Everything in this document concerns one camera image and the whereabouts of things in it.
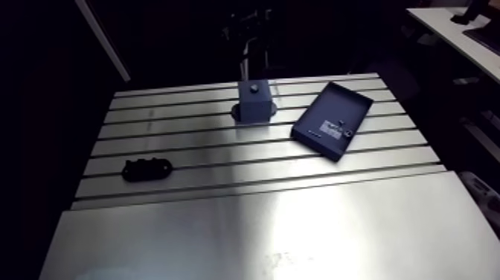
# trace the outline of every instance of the aluminum table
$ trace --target aluminum table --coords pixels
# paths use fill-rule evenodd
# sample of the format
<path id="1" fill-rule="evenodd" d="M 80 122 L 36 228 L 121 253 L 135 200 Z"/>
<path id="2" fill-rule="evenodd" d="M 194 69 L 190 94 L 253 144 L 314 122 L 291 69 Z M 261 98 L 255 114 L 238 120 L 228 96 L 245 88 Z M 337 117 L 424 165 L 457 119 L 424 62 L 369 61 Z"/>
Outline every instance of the aluminum table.
<path id="1" fill-rule="evenodd" d="M 289 139 L 328 81 L 375 100 L 338 163 Z M 250 127 L 236 83 L 118 92 L 40 279 L 500 279 L 493 230 L 376 74 L 271 85 Z M 119 176 L 153 156 L 171 177 Z"/>
<path id="2" fill-rule="evenodd" d="M 500 279 L 451 172 L 67 211 L 41 280 Z"/>
<path id="3" fill-rule="evenodd" d="M 374 100 L 335 164 L 292 141 L 292 124 L 329 82 Z M 237 126 L 236 83 L 117 92 L 73 209 L 304 188 L 444 171 L 414 122 L 377 74 L 269 81 L 278 107 L 269 124 Z M 126 160 L 169 159 L 162 181 L 125 182 Z"/>

